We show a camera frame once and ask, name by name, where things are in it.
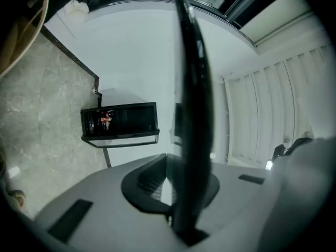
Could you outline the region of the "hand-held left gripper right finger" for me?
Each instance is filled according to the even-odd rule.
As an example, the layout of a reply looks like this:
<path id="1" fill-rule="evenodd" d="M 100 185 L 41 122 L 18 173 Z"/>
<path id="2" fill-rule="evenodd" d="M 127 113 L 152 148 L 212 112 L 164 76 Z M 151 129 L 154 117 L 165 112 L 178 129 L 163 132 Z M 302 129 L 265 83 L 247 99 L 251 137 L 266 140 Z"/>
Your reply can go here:
<path id="1" fill-rule="evenodd" d="M 215 163 L 220 189 L 202 212 L 199 227 L 210 234 L 200 251 L 261 251 L 261 236 L 275 203 L 275 170 Z"/>

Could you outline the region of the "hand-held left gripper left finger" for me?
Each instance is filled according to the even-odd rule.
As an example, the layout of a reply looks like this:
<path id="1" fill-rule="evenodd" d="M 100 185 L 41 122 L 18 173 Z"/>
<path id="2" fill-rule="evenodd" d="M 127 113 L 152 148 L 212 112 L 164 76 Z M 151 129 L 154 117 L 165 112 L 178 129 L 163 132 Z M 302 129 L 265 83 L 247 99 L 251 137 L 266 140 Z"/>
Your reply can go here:
<path id="1" fill-rule="evenodd" d="M 139 211 L 121 191 L 122 179 L 129 172 L 163 157 L 145 157 L 85 177 L 49 202 L 35 223 L 49 230 L 76 200 L 87 200 L 92 206 L 68 246 L 79 251 L 184 251 L 187 245 L 174 234 L 165 216 Z"/>

